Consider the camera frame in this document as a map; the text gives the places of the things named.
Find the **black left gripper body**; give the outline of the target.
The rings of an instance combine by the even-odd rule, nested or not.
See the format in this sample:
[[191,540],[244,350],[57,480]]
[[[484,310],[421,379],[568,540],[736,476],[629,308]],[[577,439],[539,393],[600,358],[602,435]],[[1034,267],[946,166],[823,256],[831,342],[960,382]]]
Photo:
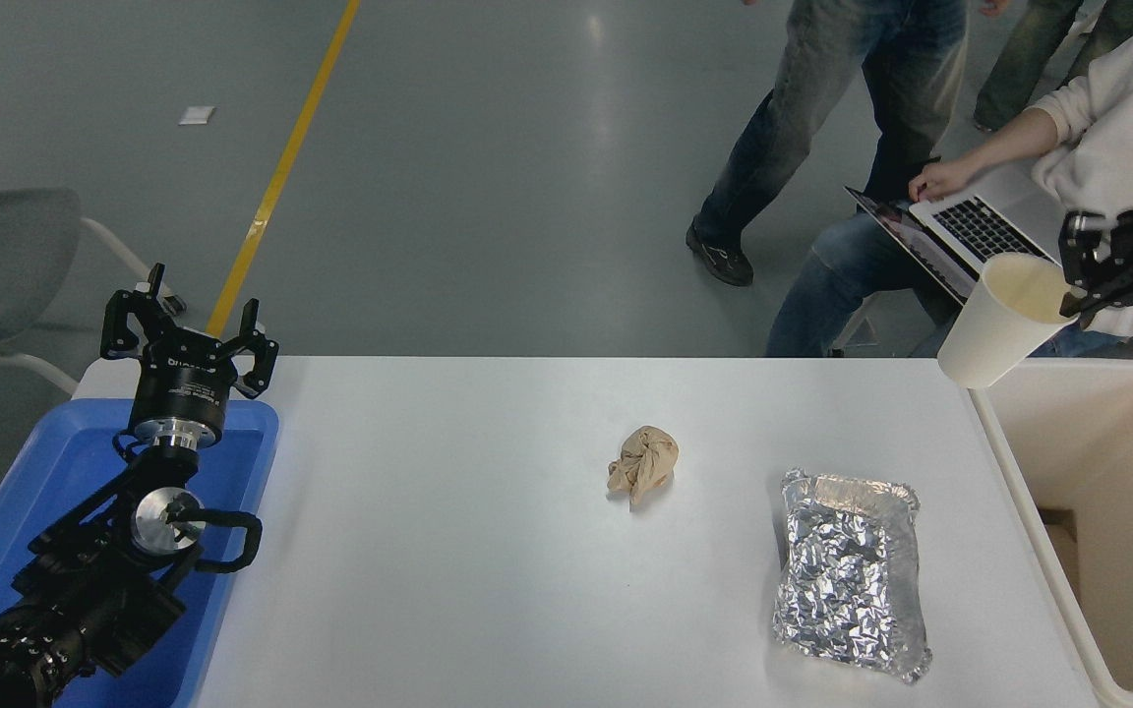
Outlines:
[[140,379],[131,409],[131,426],[157,420],[202,423],[221,429],[225,404],[237,379],[230,355],[220,341],[190,329],[171,329],[140,355]]

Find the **seated person's right hand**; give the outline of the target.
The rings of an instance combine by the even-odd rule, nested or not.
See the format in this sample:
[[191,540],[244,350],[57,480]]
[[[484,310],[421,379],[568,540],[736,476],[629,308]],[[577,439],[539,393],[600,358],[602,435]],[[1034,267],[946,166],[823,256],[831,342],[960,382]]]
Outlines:
[[977,173],[968,157],[935,161],[926,164],[908,184],[908,199],[912,203],[938,201],[953,196],[964,188]]

